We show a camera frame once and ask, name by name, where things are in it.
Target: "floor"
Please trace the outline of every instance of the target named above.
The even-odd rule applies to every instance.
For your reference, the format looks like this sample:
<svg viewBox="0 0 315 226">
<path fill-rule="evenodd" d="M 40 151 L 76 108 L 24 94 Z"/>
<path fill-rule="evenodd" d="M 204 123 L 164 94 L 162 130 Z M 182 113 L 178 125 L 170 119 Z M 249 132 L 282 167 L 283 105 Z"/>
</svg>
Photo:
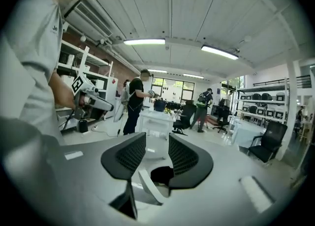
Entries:
<svg viewBox="0 0 315 226">
<path fill-rule="evenodd" d="M 100 140 L 111 139 L 117 136 L 118 130 L 121 129 L 120 135 L 123 134 L 123 128 L 126 122 L 127 114 L 124 114 L 122 122 L 113 122 L 113 118 L 109 118 L 106 121 L 101 121 L 97 124 L 89 126 L 89 131 L 85 134 L 78 133 L 76 131 L 70 131 L 63 134 L 64 142 L 66 145 L 81 144 L 81 143 L 90 143 Z M 217 143 L 224 147 L 234 148 L 239 150 L 242 153 L 246 153 L 246 150 L 239 148 L 237 145 L 233 145 L 231 142 L 231 135 L 224 134 L 223 131 L 218 133 L 217 129 L 212 129 L 212 125 L 208 124 L 208 128 L 204 127 L 204 133 L 197 133 L 197 125 L 191 130 L 186 129 L 184 133 L 190 137 L 193 141 L 201 140 L 205 143 Z M 141 164 L 138 167 L 140 169 L 146 169 L 149 173 L 151 169 L 169 165 L 172 167 L 172 161 L 170 160 L 167 154 L 168 144 L 165 140 L 165 134 L 160 134 L 159 132 L 152 132 L 150 135 L 150 142 L 147 140 L 147 152 L 142 160 Z M 272 163 L 269 166 L 264 166 L 262 162 L 256 159 L 254 156 L 251 157 L 253 162 L 261 165 L 270 173 L 270 175 L 275 176 L 283 185 L 289 186 L 292 181 L 292 176 L 294 175 L 294 161 L 290 161 L 291 164 L 288 164 L 288 155 L 297 155 L 297 152 L 300 150 L 301 146 L 298 146 L 297 140 L 290 142 L 288 153 L 284 157 L 283 161 L 278 161 L 276 159 L 272 160 Z M 138 171 L 135 172 L 132 179 L 132 186 L 134 197 L 136 200 L 136 206 L 138 209 L 138 220 L 145 223 L 149 220 L 150 215 L 154 215 L 155 211 L 158 209 L 158 203 L 150 195 L 144 192 L 141 185 L 141 181 L 138 175 Z M 167 196 L 167 190 L 163 187 L 159 188 L 162 195 Z"/>
</svg>

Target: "backpack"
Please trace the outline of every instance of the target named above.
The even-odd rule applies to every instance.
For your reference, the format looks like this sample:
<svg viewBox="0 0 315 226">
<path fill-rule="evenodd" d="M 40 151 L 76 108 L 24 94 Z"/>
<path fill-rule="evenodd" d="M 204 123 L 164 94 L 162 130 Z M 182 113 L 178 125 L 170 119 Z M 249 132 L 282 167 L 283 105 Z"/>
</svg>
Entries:
<svg viewBox="0 0 315 226">
<path fill-rule="evenodd" d="M 120 98 L 120 102 L 124 105 L 124 106 L 127 106 L 128 105 L 128 102 L 129 102 L 129 99 L 132 97 L 132 95 L 134 94 L 134 92 L 132 94 L 130 94 L 129 90 L 129 84 L 130 82 L 127 82 L 126 83 L 126 87 L 124 87 L 123 89 L 123 92 L 122 92 L 122 95 L 121 95 L 121 98 Z"/>
<path fill-rule="evenodd" d="M 198 100 L 197 100 L 196 105 L 197 105 L 198 107 L 205 107 L 206 104 L 207 104 L 207 96 L 208 96 L 209 94 L 210 94 L 210 93 L 208 92 L 208 94 L 205 96 L 203 93 L 201 93 L 201 94 L 199 95 L 199 98 L 198 98 Z"/>
</svg>

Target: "white desk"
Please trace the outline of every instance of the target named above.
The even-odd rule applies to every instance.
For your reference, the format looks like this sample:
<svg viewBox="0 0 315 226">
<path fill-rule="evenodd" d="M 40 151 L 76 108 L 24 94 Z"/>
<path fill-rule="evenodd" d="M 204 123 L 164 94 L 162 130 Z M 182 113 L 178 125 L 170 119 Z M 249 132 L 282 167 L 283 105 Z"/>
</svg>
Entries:
<svg viewBox="0 0 315 226">
<path fill-rule="evenodd" d="M 266 131 L 266 128 L 259 127 L 244 120 L 233 119 L 232 123 L 234 125 L 232 143 L 236 143 L 245 148 L 251 146 L 252 139 L 255 136 L 263 135 Z"/>
<path fill-rule="evenodd" d="M 171 111 L 171 114 L 155 111 L 153 107 L 144 110 L 140 112 L 140 122 L 139 122 L 139 132 L 142 132 L 144 129 L 147 129 L 147 136 L 150 136 L 150 131 L 159 131 L 161 133 L 165 134 L 165 140 L 164 146 L 162 149 L 162 158 L 165 159 L 168 157 L 168 135 L 173 130 L 173 123 L 176 121 L 174 111 Z"/>
</svg>

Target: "ceiling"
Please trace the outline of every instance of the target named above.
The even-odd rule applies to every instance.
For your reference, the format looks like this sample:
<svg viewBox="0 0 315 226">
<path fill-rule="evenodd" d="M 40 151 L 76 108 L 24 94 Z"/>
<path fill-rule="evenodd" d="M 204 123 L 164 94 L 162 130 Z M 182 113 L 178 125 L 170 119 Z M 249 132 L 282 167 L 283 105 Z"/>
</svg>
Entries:
<svg viewBox="0 0 315 226">
<path fill-rule="evenodd" d="M 310 27 L 295 0 L 87 0 L 112 32 L 112 49 L 137 69 L 190 73 L 218 82 L 315 54 Z M 63 11 L 72 0 L 61 3 Z M 98 41 L 82 23 L 66 19 Z M 245 36 L 251 41 L 245 42 Z M 124 39 L 166 38 L 165 45 L 126 46 Z M 208 44 L 236 61 L 201 51 Z"/>
</svg>

